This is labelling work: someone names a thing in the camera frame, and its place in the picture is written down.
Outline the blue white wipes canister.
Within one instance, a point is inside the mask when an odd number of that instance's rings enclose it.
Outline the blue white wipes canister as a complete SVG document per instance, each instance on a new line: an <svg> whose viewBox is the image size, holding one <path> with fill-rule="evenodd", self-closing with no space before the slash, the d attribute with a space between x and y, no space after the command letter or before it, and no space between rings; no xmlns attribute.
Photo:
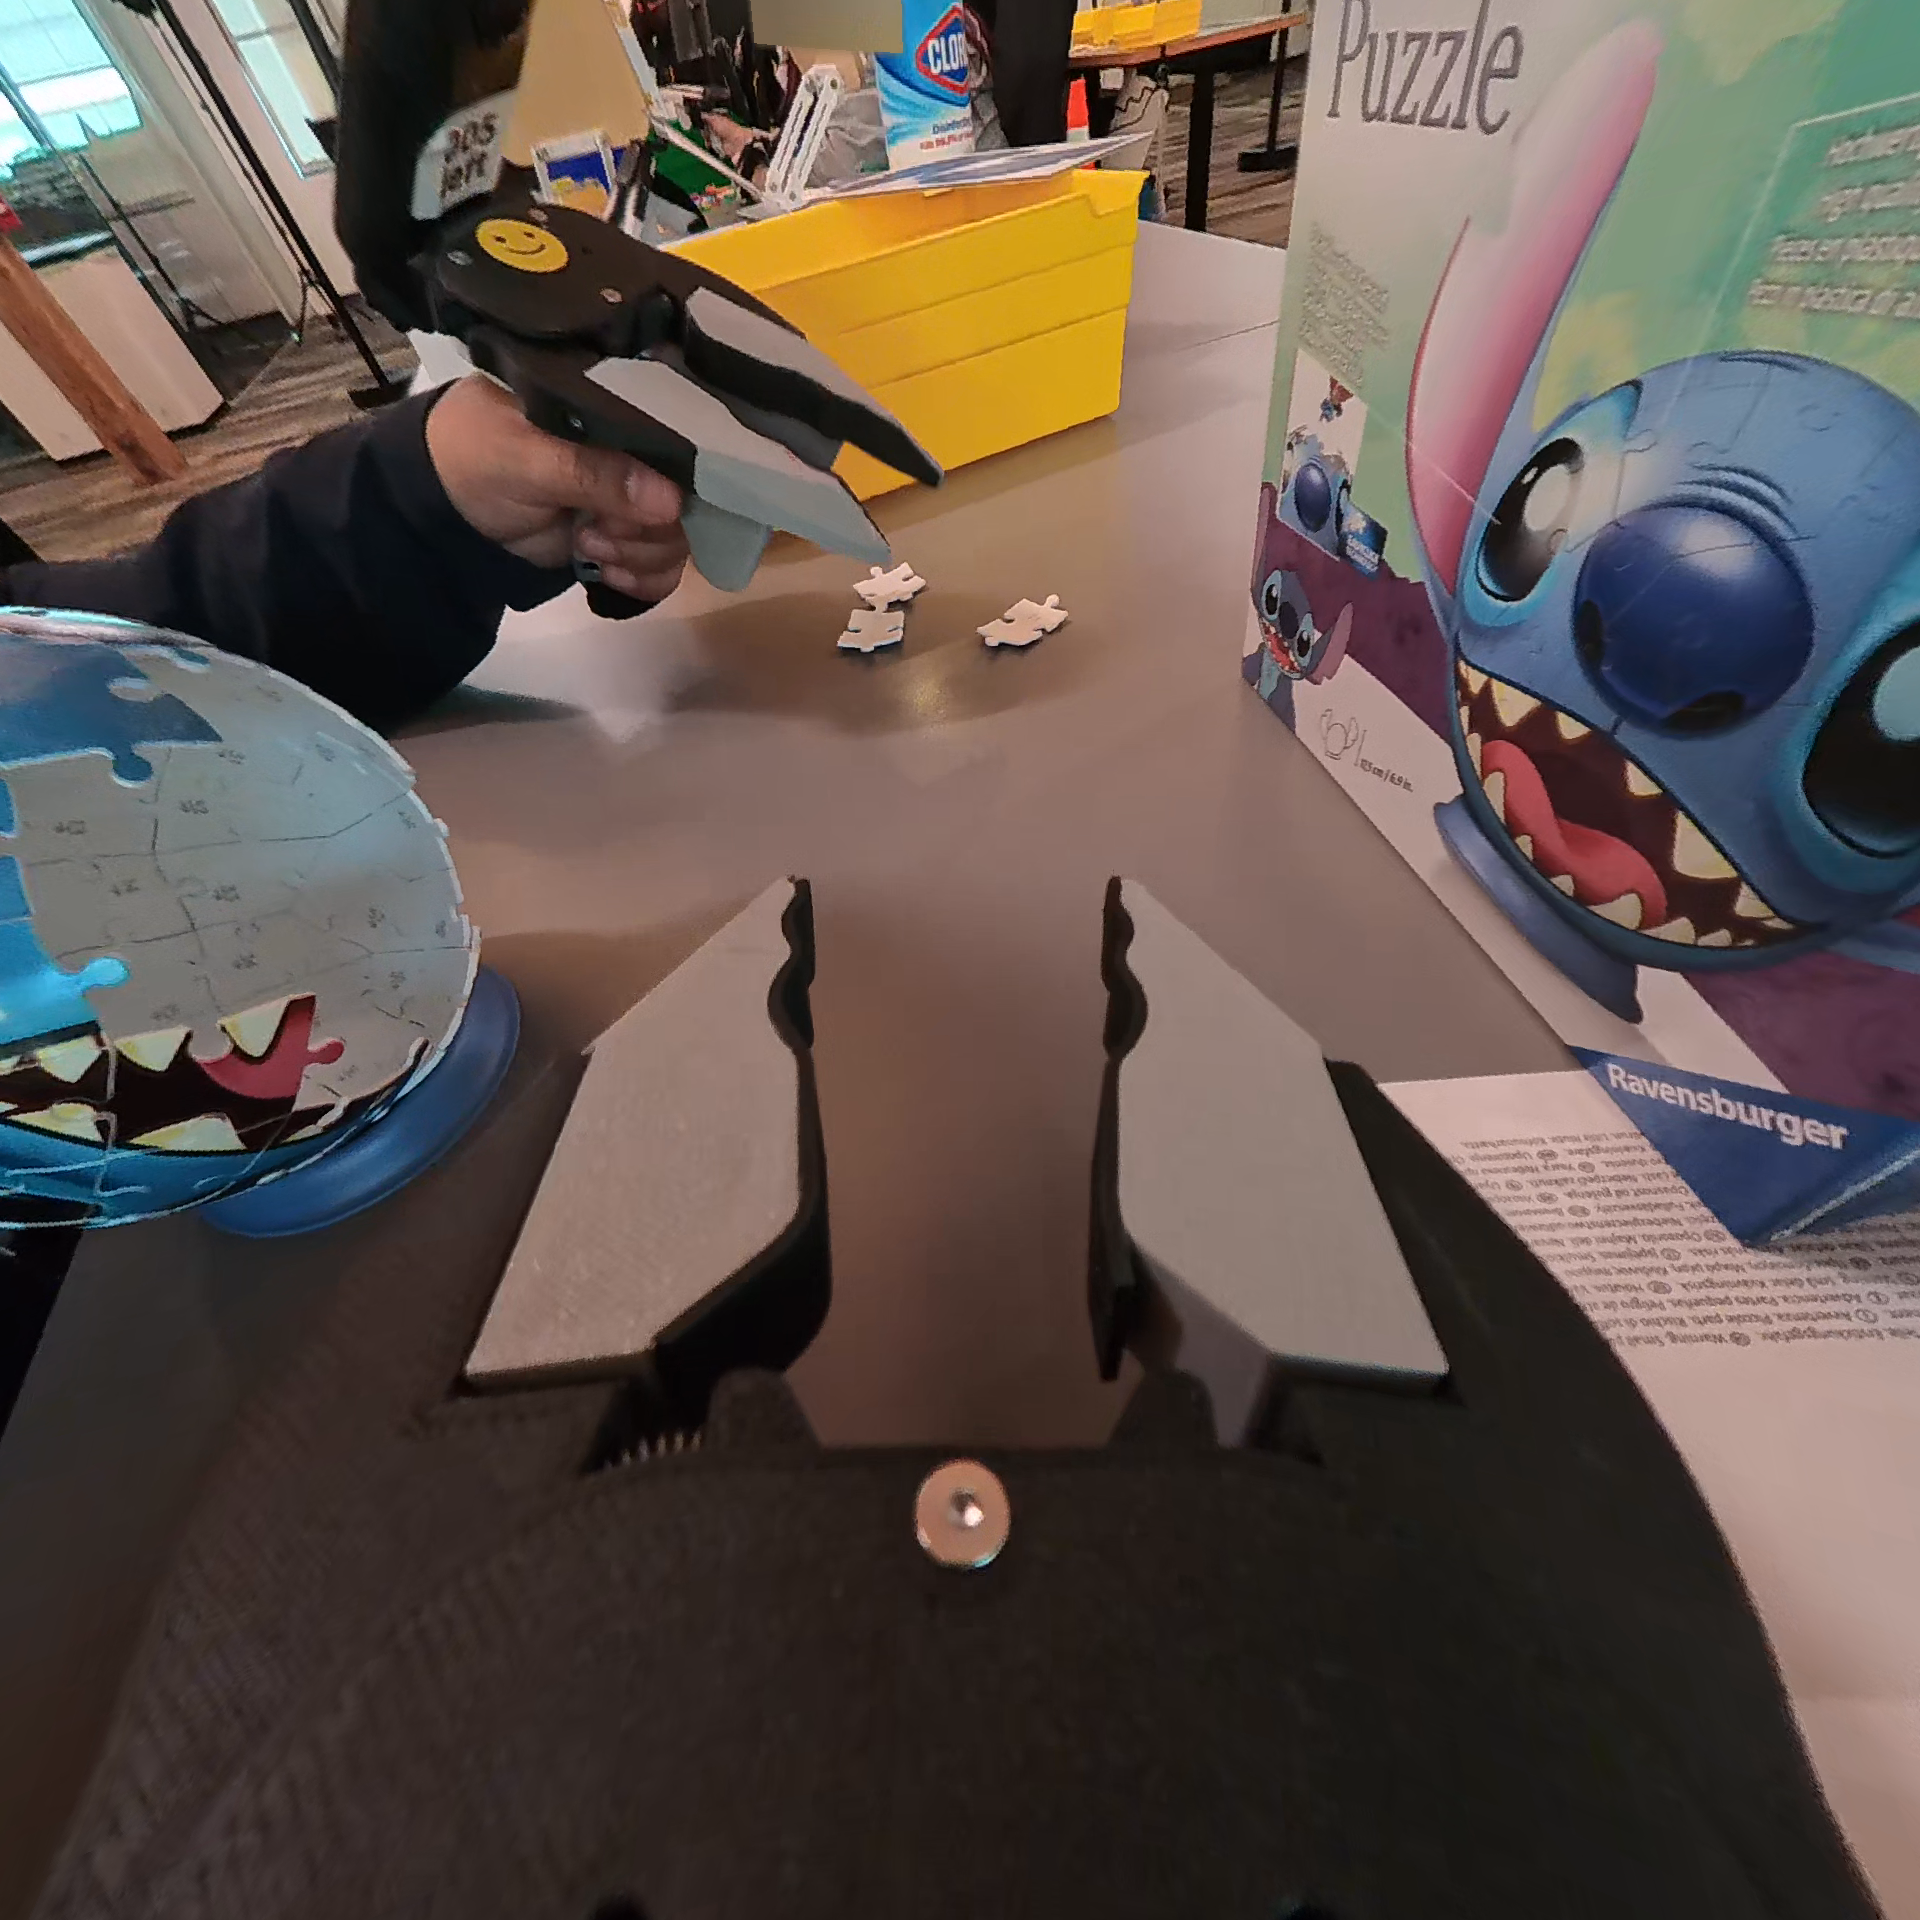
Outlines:
<svg viewBox="0 0 1920 1920"><path fill-rule="evenodd" d="M1005 147L994 106L988 26L961 0L903 0L900 53L871 59L887 166Z"/></svg>

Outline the person's left hand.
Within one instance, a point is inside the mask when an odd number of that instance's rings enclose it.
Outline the person's left hand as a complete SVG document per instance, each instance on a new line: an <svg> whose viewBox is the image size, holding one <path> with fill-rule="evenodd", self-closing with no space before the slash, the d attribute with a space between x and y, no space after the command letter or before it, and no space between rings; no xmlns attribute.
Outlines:
<svg viewBox="0 0 1920 1920"><path fill-rule="evenodd" d="M538 430L495 378L444 384L427 452L453 511L514 557L592 577L636 602L685 581L685 491L626 452Z"/></svg>

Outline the white plastic frame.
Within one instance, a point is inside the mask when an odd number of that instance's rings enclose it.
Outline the white plastic frame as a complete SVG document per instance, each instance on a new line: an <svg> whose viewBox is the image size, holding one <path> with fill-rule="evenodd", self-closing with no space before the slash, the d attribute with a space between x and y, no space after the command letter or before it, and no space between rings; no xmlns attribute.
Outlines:
<svg viewBox="0 0 1920 1920"><path fill-rule="evenodd" d="M777 142L766 166L766 185L761 185L766 206L796 212L805 203L811 169L828 138L842 94L846 83L835 61L811 61L803 73L788 116L777 124Z"/></svg>

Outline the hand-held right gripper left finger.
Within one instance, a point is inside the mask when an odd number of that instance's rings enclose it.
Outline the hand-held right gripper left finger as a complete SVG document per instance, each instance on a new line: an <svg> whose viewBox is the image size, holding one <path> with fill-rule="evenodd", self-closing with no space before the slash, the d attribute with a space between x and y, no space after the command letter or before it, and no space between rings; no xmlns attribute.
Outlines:
<svg viewBox="0 0 1920 1920"><path fill-rule="evenodd" d="M592 1046L467 1384L788 1370L831 1299L811 882L766 884Z"/></svg>

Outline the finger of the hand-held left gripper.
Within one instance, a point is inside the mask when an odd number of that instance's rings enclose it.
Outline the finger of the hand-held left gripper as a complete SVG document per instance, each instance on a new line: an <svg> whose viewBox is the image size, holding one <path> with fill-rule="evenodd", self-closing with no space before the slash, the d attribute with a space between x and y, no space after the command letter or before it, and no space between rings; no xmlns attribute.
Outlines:
<svg viewBox="0 0 1920 1920"><path fill-rule="evenodd" d="M914 430L775 312L699 288L681 309L681 359L745 424L816 469L854 449L908 483L945 483Z"/></svg>
<svg viewBox="0 0 1920 1920"><path fill-rule="evenodd" d="M604 359L592 375L604 393L689 444L681 522L705 588L745 590L775 533L891 567L887 538L835 475L745 424L695 375L655 359Z"/></svg>

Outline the cartoon printed puzzle box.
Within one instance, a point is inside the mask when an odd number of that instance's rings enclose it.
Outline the cartoon printed puzzle box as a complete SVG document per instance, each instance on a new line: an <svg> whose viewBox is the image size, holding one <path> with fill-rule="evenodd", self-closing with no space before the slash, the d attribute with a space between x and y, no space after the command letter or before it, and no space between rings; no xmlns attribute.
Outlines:
<svg viewBox="0 0 1920 1920"><path fill-rule="evenodd" d="M1317 3L1245 680L1741 1240L1917 1206L1920 10Z"/></svg>

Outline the blue round ball stand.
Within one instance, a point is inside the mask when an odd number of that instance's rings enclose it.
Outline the blue round ball stand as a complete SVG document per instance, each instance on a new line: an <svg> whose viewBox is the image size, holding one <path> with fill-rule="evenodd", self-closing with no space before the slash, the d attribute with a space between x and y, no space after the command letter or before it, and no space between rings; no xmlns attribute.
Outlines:
<svg viewBox="0 0 1920 1920"><path fill-rule="evenodd" d="M446 1159L446 1148L487 1112L520 1046L514 982L481 965L460 1031L438 1064L410 1081L389 1112L351 1144L240 1194L200 1202L195 1219L224 1236L281 1240L340 1225L370 1214L406 1181Z"/></svg>

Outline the blue puzzle ball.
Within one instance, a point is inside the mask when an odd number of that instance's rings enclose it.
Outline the blue puzzle ball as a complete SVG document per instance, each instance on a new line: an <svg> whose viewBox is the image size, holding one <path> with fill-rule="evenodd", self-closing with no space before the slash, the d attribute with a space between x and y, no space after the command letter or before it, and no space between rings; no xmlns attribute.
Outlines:
<svg viewBox="0 0 1920 1920"><path fill-rule="evenodd" d="M481 930L410 767L281 671L93 611L0 637L0 1219L279 1181L460 1031Z"/></svg>

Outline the white instruction leaflet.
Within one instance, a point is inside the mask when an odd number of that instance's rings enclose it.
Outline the white instruction leaflet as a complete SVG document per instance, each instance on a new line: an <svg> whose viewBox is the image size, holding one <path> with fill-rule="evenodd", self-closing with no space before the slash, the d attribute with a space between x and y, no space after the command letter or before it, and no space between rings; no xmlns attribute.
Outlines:
<svg viewBox="0 0 1920 1920"><path fill-rule="evenodd" d="M1917 1214L1746 1248L1585 1068L1389 1098L1640 1380L1736 1554L1886 1915L1917 1915Z"/></svg>

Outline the wooden post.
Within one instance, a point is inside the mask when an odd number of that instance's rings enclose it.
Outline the wooden post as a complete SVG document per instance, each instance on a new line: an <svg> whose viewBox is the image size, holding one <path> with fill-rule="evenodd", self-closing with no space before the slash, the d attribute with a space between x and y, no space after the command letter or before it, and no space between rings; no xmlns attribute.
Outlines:
<svg viewBox="0 0 1920 1920"><path fill-rule="evenodd" d="M37 370L81 411L107 457L143 487L176 483L188 469L150 411L122 384L8 238L0 238L0 322Z"/></svg>

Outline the blue white printed sheet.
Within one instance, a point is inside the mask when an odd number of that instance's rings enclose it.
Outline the blue white printed sheet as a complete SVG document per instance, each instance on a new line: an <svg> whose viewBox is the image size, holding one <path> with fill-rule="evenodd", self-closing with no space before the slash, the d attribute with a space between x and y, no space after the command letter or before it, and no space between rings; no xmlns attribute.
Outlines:
<svg viewBox="0 0 1920 1920"><path fill-rule="evenodd" d="M1056 179L1087 166L1135 169L1146 151L1151 151L1151 128L1117 128L1105 138L1065 138L1041 147L948 151L903 169L805 189L805 206L883 197L883 190L1024 185L1024 179Z"/></svg>

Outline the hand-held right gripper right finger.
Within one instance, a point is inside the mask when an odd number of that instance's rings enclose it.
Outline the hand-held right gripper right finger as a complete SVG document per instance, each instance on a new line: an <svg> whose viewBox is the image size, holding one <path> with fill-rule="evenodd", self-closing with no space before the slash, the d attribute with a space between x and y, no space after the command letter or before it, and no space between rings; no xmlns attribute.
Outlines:
<svg viewBox="0 0 1920 1920"><path fill-rule="evenodd" d="M1294 1384L1430 1392L1452 1362L1312 1035L1142 882L1100 897L1087 1318L1199 1380L1220 1446Z"/></svg>

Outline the yellow plastic bin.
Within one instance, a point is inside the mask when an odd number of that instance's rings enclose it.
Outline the yellow plastic bin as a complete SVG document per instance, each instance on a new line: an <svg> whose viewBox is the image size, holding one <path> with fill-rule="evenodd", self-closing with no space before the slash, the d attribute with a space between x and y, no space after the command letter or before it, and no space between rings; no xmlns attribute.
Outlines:
<svg viewBox="0 0 1920 1920"><path fill-rule="evenodd" d="M1135 169L816 203L674 243L803 326L945 466L1117 406Z"/></svg>

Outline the person's left forearm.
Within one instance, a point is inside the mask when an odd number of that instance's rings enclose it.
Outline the person's left forearm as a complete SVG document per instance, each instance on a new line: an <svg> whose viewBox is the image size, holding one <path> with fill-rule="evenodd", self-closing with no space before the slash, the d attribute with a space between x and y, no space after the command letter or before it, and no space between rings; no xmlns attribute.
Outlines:
<svg viewBox="0 0 1920 1920"><path fill-rule="evenodd" d="M8 563L8 609L111 611L254 656L389 732L446 698L506 611L568 588L476 533L431 449L436 393L188 495L116 557Z"/></svg>

